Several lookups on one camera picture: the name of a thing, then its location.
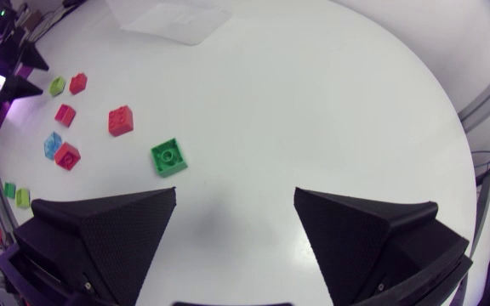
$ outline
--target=white table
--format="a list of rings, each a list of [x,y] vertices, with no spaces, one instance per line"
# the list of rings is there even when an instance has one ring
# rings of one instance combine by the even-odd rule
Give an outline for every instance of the white table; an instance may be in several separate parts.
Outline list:
[[[476,188],[452,104],[426,66],[372,21],[327,0],[248,1],[195,47],[118,30],[91,0],[38,43],[31,80],[88,76],[86,90],[16,100],[0,173],[33,198],[72,201],[177,187],[138,305],[329,305],[293,207],[294,187],[393,202],[436,201],[470,240]],[[60,104],[77,116],[54,120]],[[110,110],[134,131],[113,138]],[[45,158],[53,131],[81,161]],[[156,175],[150,148],[175,137],[189,167]],[[14,208],[19,223],[31,210]]]

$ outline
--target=red duplo block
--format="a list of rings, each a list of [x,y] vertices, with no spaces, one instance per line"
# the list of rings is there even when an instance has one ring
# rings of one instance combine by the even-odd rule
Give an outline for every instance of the red duplo block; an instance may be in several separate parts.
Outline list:
[[[75,117],[75,114],[75,110],[73,110],[73,108],[69,105],[61,105],[54,119],[66,127],[69,127],[73,121],[73,118]]]
[[[77,148],[68,143],[64,143],[56,153],[54,153],[54,160],[58,166],[63,167],[66,170],[71,170],[80,159],[81,155],[78,153]]]
[[[109,133],[119,136],[134,129],[132,110],[127,105],[121,106],[109,113]]]
[[[71,78],[71,83],[69,84],[69,91],[72,94],[78,94],[86,88],[86,81],[88,78],[84,73],[79,73]]]

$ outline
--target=duplo block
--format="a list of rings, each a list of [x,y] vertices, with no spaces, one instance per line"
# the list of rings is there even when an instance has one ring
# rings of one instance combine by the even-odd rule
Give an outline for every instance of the duplo block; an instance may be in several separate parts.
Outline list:
[[[109,133],[119,136],[134,130],[134,115],[127,105],[109,112]]]
[[[50,94],[55,97],[58,94],[61,94],[64,91],[64,88],[66,87],[66,80],[59,76],[56,77],[51,83],[50,83],[50,88],[48,91]]]
[[[14,199],[14,194],[16,192],[16,185],[13,183],[5,183],[5,188],[3,190],[3,193],[5,196],[7,196],[9,199]]]
[[[49,160],[54,160],[54,153],[56,153],[60,147],[61,137],[56,132],[52,132],[47,140],[44,141],[44,155]]]
[[[69,84],[69,91],[72,94],[78,94],[86,88],[86,81],[88,78],[84,73],[79,73],[71,78],[71,84]]]
[[[152,148],[151,153],[161,177],[165,178],[188,167],[175,139]]]
[[[30,191],[26,188],[16,190],[16,206],[28,208],[30,206]]]
[[[77,148],[68,143],[64,143],[54,154],[56,164],[66,170],[71,170],[75,167],[75,164],[80,159],[81,155],[78,153]]]
[[[54,119],[66,127],[69,127],[73,121],[73,118],[75,117],[75,114],[75,110],[73,110],[73,108],[69,105],[61,105]]]

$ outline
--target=black triangular gripper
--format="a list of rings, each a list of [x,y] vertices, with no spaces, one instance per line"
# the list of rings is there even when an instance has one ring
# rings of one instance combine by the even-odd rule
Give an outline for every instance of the black triangular gripper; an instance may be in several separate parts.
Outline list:
[[[21,76],[8,76],[0,91],[0,102],[42,94],[43,90]]]
[[[47,62],[44,61],[43,57],[35,47],[34,42],[24,42],[22,46],[22,56],[20,61],[31,68],[37,68],[43,71],[48,70]]]
[[[176,205],[175,188],[100,199],[31,203],[34,219],[80,236],[111,295],[135,305]]]
[[[437,213],[434,202],[392,204],[299,188],[294,206],[334,305],[355,301],[391,235]]]

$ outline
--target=green duplo block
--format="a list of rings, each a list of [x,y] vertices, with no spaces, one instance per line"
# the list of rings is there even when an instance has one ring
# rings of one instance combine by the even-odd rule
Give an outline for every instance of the green duplo block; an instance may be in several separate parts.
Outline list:
[[[13,183],[5,183],[5,189],[3,193],[10,199],[14,199],[14,193],[16,192],[16,185]]]
[[[20,208],[30,207],[30,191],[26,188],[16,191],[16,206]]]
[[[151,153],[157,173],[161,177],[166,178],[188,167],[175,139],[155,146]]]
[[[66,87],[66,80],[60,76],[60,77],[56,77],[50,83],[50,89],[48,91],[50,92],[50,94],[52,94],[53,97],[55,97],[58,94],[61,94],[61,92],[64,91],[65,87]]]

